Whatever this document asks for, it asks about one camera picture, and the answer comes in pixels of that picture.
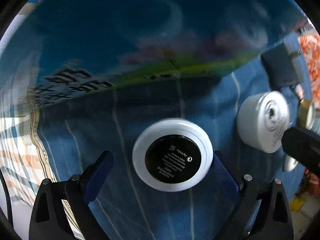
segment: blue striped fabric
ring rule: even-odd
[[[300,48],[294,33],[286,39],[291,49]],[[305,98],[311,98],[303,56],[298,61],[305,75]],[[212,239],[235,206],[224,195],[219,178],[210,170],[192,189],[157,191],[135,173],[132,147],[152,123],[169,117],[186,118],[202,127],[213,149],[220,150],[242,174],[264,181],[280,178],[291,199],[302,178],[302,165],[283,172],[282,149],[266,154],[242,143],[236,133],[241,103],[248,96],[270,90],[268,76],[257,57],[220,82],[214,78],[154,82],[42,109],[38,134],[59,180],[81,173],[103,150],[114,154],[114,167],[98,198],[90,204],[110,239]],[[289,104],[291,125],[295,125],[298,99],[289,88],[281,92]]]

